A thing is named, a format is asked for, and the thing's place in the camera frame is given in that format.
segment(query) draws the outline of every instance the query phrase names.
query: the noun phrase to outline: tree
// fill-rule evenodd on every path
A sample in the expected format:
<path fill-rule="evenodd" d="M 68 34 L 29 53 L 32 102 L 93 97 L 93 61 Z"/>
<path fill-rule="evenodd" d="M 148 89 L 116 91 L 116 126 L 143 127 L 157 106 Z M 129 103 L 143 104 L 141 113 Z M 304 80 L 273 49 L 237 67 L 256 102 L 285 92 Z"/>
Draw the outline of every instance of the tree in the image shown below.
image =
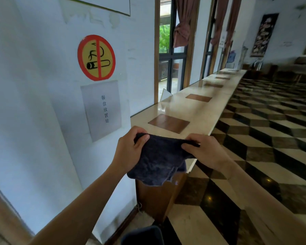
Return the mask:
<path fill-rule="evenodd" d="M 169 42 L 170 25 L 160 25 L 159 53 L 166 53 L 169 51 Z"/>

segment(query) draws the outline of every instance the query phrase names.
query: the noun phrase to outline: pink curtain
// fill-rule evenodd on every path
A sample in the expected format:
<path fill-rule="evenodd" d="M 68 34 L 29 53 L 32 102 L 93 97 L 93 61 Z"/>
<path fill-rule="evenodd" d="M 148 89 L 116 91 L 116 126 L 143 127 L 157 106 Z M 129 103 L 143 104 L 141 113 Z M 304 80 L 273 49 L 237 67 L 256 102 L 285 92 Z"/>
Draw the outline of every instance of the pink curtain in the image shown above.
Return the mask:
<path fill-rule="evenodd" d="M 177 5 L 179 24 L 175 27 L 174 48 L 188 45 L 191 30 L 189 22 L 192 18 L 195 0 L 175 0 L 175 2 Z"/>
<path fill-rule="evenodd" d="M 241 0 L 233 0 L 232 6 L 230 10 L 230 16 L 228 21 L 228 27 L 227 27 L 227 39 L 225 41 L 225 46 L 229 46 L 231 44 L 231 39 L 235 31 L 238 13 L 240 9 Z"/>
<path fill-rule="evenodd" d="M 222 24 L 224 21 L 225 13 L 227 12 L 228 2 L 229 0 L 218 0 L 214 36 L 213 39 L 211 39 L 212 45 L 219 44 L 221 31 L 222 31 Z"/>

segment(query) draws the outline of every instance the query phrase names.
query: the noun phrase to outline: beige marble countertop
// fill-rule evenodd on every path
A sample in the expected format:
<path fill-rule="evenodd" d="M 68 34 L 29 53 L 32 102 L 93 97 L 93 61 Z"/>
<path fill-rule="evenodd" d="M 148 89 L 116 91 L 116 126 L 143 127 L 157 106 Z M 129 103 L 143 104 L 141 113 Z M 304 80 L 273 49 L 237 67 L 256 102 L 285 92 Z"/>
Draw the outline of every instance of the beige marble countertop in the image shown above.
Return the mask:
<path fill-rule="evenodd" d="M 150 134 L 172 138 L 184 139 L 190 133 L 210 135 L 233 92 L 246 72 L 246 70 L 230 71 L 228 69 L 223 69 L 221 71 L 236 74 L 212 74 L 134 115 L 131 117 L 131 126 L 140 126 L 146 129 Z M 216 77 L 228 77 L 230 80 L 217 79 Z M 223 87 L 204 86 L 207 82 L 222 84 Z M 212 97 L 212 99 L 209 102 L 192 100 L 186 98 L 189 94 L 208 96 Z M 180 134 L 148 124 L 149 121 L 159 114 L 187 120 L 190 123 Z M 186 160 L 187 173 L 192 170 L 195 162 L 196 159 Z"/>

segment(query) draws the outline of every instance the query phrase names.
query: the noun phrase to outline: no smoking sign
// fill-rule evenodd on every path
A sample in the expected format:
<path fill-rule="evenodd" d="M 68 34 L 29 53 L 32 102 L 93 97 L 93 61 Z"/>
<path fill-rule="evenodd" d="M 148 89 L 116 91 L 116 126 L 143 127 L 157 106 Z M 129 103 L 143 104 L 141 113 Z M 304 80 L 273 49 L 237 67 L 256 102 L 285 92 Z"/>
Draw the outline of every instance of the no smoking sign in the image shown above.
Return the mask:
<path fill-rule="evenodd" d="M 115 56 L 111 45 L 98 35 L 82 39 L 77 51 L 83 73 L 93 81 L 109 79 L 115 69 Z"/>

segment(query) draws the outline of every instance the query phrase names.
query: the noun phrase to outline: person's left hand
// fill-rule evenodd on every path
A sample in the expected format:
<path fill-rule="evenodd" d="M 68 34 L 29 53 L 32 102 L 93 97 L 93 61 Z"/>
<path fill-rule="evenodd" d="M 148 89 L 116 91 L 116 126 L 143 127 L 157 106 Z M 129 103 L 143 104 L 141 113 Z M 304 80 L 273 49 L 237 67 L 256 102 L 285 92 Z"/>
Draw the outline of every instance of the person's left hand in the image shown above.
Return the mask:
<path fill-rule="evenodd" d="M 147 133 L 147 131 L 138 126 L 134 126 L 118 140 L 111 165 L 117 169 L 121 169 L 123 174 L 128 173 L 138 163 L 142 148 L 150 138 L 150 135 L 144 135 L 135 144 L 134 138 L 137 133 Z"/>

